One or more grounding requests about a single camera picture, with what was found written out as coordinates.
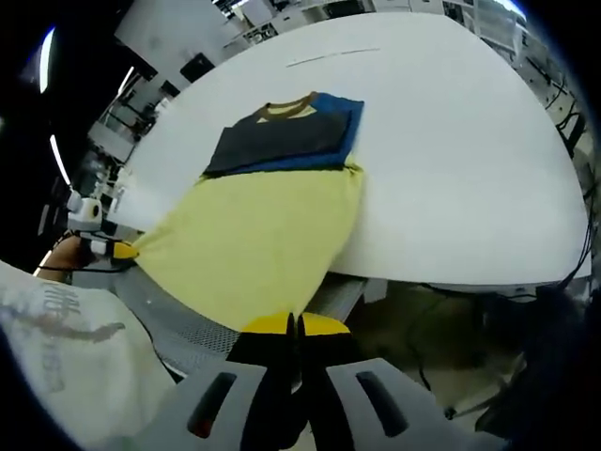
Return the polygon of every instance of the white table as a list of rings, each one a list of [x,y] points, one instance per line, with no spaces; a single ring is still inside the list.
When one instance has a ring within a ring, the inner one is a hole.
[[[498,286],[576,266],[587,216],[560,136],[500,56],[438,15],[316,23],[228,60],[134,151],[109,219],[149,230],[203,172],[224,126],[312,90],[365,101],[354,147],[362,210],[333,271]]]

